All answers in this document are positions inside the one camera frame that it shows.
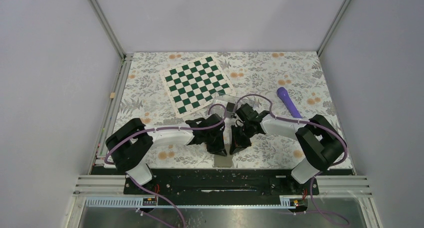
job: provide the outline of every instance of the green and white checkered board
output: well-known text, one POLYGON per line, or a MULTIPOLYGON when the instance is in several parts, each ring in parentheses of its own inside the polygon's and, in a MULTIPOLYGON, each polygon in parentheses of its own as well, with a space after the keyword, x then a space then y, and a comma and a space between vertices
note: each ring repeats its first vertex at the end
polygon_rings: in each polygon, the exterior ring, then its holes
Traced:
POLYGON ((205 56, 161 71, 160 77, 180 118, 213 102, 216 92, 235 96, 236 91, 216 58, 205 56))

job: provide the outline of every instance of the gray wall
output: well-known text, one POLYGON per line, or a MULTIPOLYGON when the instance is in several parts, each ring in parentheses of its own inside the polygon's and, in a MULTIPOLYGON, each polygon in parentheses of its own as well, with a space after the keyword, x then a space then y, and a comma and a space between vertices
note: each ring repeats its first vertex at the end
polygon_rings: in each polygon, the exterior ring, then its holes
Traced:
POLYGON ((61 225, 118 66, 87 0, 0 0, 0 227, 61 225))
POLYGON ((314 51, 343 0, 99 0, 126 52, 314 51))
POLYGON ((422 227, 423 0, 353 0, 321 57, 385 228, 422 227))

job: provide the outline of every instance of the purple microphone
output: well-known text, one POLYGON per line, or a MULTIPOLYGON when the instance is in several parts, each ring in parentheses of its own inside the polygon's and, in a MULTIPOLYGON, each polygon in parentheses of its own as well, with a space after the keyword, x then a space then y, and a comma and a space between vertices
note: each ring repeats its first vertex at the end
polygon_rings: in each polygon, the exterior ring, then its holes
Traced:
POLYGON ((302 118, 301 114, 296 109, 296 106, 293 104, 288 94, 289 93, 287 92, 287 90, 283 87, 277 89, 277 96, 281 99, 285 107, 289 110, 291 116, 295 118, 302 118))

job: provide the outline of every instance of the leaf pattern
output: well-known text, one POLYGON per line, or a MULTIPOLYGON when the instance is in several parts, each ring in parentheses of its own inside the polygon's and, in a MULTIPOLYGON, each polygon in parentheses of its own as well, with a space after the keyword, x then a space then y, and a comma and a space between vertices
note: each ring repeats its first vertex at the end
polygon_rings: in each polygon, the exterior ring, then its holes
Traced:
MULTIPOLYGON (((135 117, 150 125, 179 124, 206 117, 205 108, 176 118, 158 73, 205 55, 217 58, 238 97, 250 93, 266 96, 273 102, 272 110, 276 115, 289 116, 276 95, 277 89, 283 86, 302 116, 311 118, 322 114, 342 134, 316 52, 135 53, 113 130, 135 117)), ((255 101, 258 112, 268 110, 269 105, 263 99, 249 99, 255 101)), ((225 143, 230 142, 229 128, 224 132, 225 143)), ((304 158, 299 143, 290 138, 260 134, 252 137, 251 142, 251 147, 234 154, 234 168, 291 169, 304 158)), ((214 156, 206 151, 204 144, 152 148, 143 161, 152 168, 214 167, 214 156)), ((350 159, 336 166, 351 167, 350 159)))

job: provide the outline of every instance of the gray floor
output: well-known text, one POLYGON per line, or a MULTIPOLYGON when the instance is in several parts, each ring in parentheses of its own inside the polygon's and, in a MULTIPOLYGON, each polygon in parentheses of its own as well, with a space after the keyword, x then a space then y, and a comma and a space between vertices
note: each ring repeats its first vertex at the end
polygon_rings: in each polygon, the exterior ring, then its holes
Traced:
MULTIPOLYGON (((321 210, 340 213, 349 219, 351 228, 366 227, 358 202, 355 199, 316 199, 321 210)), ((309 203, 309 210, 315 210, 309 203)), ((188 228, 332 228, 320 214, 282 215, 287 210, 276 209, 184 209, 182 213, 188 228)), ((174 209, 156 209, 150 214, 165 220, 176 227, 182 227, 174 209)), ((165 225, 136 214, 134 209, 122 208, 86 208, 80 228, 165 228, 165 225)))

